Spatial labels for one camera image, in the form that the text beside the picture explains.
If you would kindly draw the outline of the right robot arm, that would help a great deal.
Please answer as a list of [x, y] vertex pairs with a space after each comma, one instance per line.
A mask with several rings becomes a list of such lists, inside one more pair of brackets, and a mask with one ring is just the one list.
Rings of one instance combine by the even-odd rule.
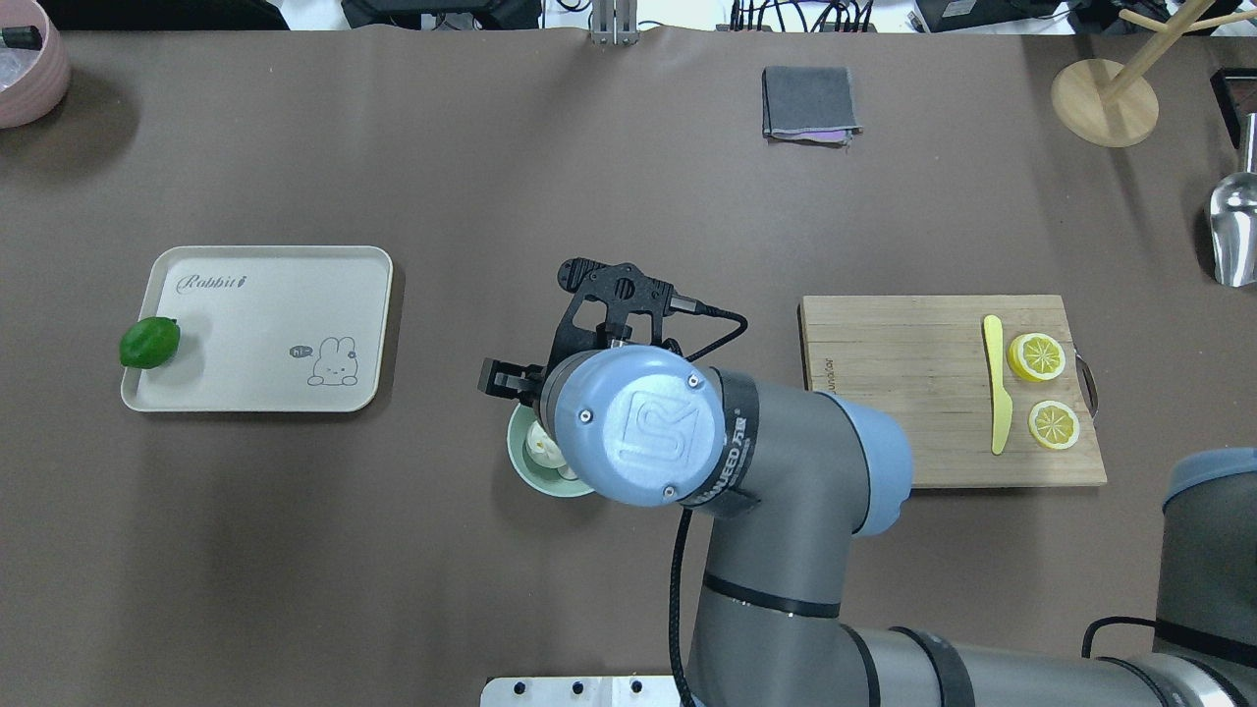
[[1254, 448], [1177, 462], [1161, 511], [1155, 649], [1254, 681]]

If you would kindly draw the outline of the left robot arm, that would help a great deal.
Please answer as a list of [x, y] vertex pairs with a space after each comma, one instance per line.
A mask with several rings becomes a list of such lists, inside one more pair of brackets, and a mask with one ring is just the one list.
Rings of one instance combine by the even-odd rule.
[[892, 526], [913, 486], [906, 435], [875, 408], [641, 345], [548, 369], [486, 359], [479, 387], [534, 408], [596, 493], [711, 516], [690, 653], [672, 659], [685, 704], [1254, 703], [1253, 448], [1173, 470], [1151, 652], [1060, 659], [841, 621], [851, 541]]

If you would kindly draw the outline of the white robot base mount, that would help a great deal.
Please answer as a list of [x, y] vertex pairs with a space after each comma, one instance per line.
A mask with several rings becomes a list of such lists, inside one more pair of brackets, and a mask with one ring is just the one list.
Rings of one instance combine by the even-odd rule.
[[499, 677], [480, 706], [680, 706], [670, 676]]

